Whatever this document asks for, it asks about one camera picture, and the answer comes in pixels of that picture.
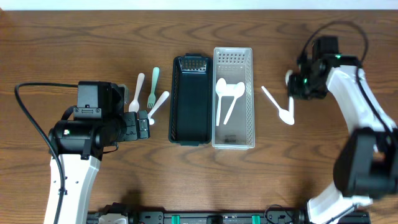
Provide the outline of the white fork diagonal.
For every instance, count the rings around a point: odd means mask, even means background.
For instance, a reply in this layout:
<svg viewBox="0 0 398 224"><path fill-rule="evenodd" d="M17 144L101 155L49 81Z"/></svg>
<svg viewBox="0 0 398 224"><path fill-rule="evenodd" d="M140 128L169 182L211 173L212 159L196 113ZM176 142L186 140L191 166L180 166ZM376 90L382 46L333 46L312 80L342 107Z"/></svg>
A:
<svg viewBox="0 0 398 224"><path fill-rule="evenodd" d="M166 99L169 97L170 93L168 91L164 91L161 96L159 97L159 99L156 101L156 103L154 104L153 108L150 110L149 114L148 114L148 118L152 119L152 116L154 115L154 113L159 109L159 107L166 101Z"/></svg>

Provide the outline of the white spoon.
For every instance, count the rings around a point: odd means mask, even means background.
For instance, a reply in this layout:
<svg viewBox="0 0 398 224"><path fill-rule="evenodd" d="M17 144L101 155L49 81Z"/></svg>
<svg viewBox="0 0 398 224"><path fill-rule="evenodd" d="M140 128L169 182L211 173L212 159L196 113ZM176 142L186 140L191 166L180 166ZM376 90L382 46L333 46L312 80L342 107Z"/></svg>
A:
<svg viewBox="0 0 398 224"><path fill-rule="evenodd" d="M234 106L236 104L236 101L238 98L243 96L245 93L245 84L243 82L239 82L237 84L227 84L226 85L226 93L224 94L225 96L232 96L233 101L228 109L228 112L226 114L226 117L223 121L223 124L227 124L229 121L229 118L231 116L231 113L233 112Z"/></svg>
<svg viewBox="0 0 398 224"><path fill-rule="evenodd" d="M216 82L216 87L215 87L215 91L216 94L218 96L218 104L217 104L217 110L216 110L216 125L219 126L220 125L220 116L221 116L221 100L222 97L226 91L226 80L224 78L220 78L217 82Z"/></svg>
<svg viewBox="0 0 398 224"><path fill-rule="evenodd" d="M286 85L289 84L289 78L292 74L293 74L292 70L288 70L287 73L285 74ZM292 96L289 96L289 113L291 114L292 117L294 117L294 99Z"/></svg>
<svg viewBox="0 0 398 224"><path fill-rule="evenodd" d="M141 88L144 83L144 79L145 79L145 75L143 73L140 73L137 77L134 98L129 105L129 112L138 112L139 111L139 94L141 92Z"/></svg>

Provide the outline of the mint green plastic fork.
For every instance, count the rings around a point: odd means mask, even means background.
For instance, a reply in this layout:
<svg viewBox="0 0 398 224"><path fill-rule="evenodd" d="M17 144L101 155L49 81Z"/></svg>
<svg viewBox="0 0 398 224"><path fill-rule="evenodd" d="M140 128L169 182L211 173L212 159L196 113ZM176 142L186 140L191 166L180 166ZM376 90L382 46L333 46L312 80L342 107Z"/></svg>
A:
<svg viewBox="0 0 398 224"><path fill-rule="evenodd" d="M154 67L152 71L152 84L151 84L151 91L150 95L147 100L147 107L148 108L153 108L155 101L156 101L156 96L155 96L155 89L157 86L157 81L160 75L160 68L159 67Z"/></svg>

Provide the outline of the white spoon bowl down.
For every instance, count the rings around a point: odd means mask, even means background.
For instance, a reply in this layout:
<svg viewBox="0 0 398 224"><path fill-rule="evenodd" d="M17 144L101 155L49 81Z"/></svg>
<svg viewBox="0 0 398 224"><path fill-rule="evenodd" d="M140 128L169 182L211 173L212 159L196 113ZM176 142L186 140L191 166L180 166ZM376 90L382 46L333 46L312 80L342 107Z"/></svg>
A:
<svg viewBox="0 0 398 224"><path fill-rule="evenodd" d="M291 114L289 113L289 109L285 110L283 108L280 107L280 105L276 102L276 100L274 99L274 97L270 94L270 92L264 87L261 86L262 91L264 92L264 94L268 97L268 99L274 104L274 106L278 109L278 114L279 114L279 118L288 125L294 125L295 124L295 119L294 117L291 116Z"/></svg>

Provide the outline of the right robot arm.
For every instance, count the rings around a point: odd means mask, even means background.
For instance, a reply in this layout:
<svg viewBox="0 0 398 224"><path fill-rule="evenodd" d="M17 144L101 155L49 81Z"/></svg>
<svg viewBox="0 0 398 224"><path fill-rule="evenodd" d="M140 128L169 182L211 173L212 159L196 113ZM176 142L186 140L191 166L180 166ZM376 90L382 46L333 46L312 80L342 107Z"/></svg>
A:
<svg viewBox="0 0 398 224"><path fill-rule="evenodd" d="M333 167L333 182L306 205L308 223L338 223L358 207L397 193L397 125L380 107L361 61L340 54L336 36L313 41L302 53L299 73L285 76L289 110L295 100L323 99L331 93L345 119L349 138Z"/></svg>

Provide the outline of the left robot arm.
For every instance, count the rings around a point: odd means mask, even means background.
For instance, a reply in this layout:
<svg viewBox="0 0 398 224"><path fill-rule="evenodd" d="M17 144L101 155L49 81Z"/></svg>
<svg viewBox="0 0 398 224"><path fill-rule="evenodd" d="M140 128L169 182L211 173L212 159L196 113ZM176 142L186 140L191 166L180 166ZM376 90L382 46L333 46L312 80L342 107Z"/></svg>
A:
<svg viewBox="0 0 398 224"><path fill-rule="evenodd" d="M77 104L49 132L61 167L50 161L45 223L85 223L104 148L149 138L147 111L124 111L127 91L110 82L79 82Z"/></svg>

